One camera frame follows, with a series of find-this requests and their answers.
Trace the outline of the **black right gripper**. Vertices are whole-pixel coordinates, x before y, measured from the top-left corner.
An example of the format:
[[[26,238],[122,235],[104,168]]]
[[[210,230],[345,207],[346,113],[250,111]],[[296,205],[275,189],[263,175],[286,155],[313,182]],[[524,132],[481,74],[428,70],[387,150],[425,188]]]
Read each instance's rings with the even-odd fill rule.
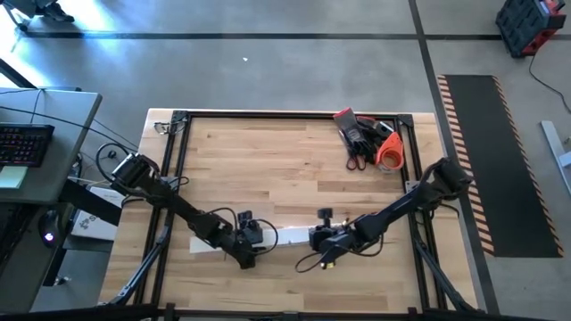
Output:
[[[320,255],[321,269],[333,268],[336,260],[347,253],[358,254],[359,239],[356,235],[355,221],[359,218],[353,220],[346,218],[340,225],[333,225],[331,208],[319,209],[317,216],[322,223],[309,229],[309,243],[310,247]]]

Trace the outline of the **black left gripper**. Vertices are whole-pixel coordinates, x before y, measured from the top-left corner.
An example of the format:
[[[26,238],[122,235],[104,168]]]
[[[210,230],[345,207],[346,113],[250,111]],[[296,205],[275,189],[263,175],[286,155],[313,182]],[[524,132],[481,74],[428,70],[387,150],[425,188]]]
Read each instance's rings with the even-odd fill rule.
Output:
[[[263,250],[255,247],[263,242],[263,230],[251,211],[238,213],[237,224],[237,228],[223,229],[221,249],[234,258],[241,269],[254,268],[255,257]]]

